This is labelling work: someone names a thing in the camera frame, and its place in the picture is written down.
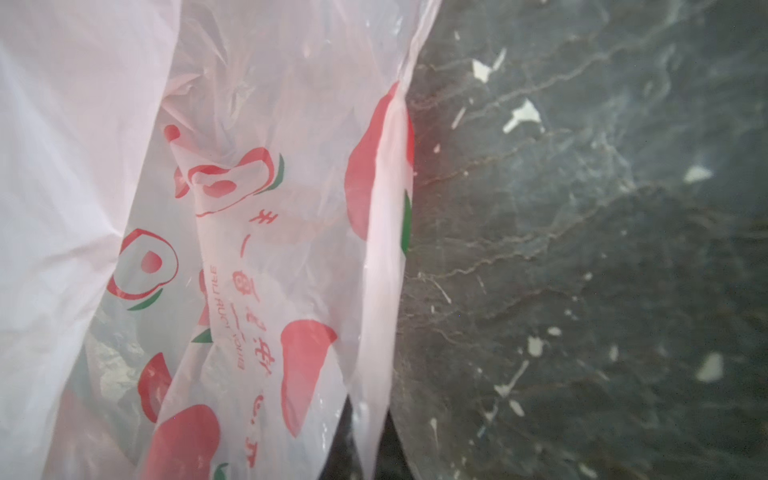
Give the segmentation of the pink plastic bag with print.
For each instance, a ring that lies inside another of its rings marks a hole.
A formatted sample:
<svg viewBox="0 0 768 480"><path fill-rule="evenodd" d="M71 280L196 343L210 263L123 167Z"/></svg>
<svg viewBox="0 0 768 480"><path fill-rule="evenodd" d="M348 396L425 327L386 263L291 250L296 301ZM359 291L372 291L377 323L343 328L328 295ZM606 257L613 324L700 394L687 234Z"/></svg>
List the pink plastic bag with print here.
<svg viewBox="0 0 768 480"><path fill-rule="evenodd" d="M1 475L372 479L436 1L1 5Z"/></svg>

